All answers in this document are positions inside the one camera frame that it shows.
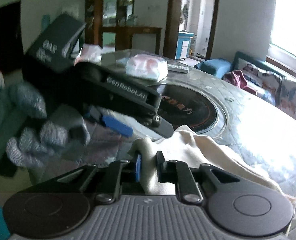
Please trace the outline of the grey gloved hand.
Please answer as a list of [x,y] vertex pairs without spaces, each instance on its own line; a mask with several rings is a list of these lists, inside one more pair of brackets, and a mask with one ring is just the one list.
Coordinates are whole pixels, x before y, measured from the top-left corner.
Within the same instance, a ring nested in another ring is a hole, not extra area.
[[0,89],[0,175],[39,168],[74,146],[85,146],[90,134],[83,117],[61,105],[47,113],[46,101],[26,82]]

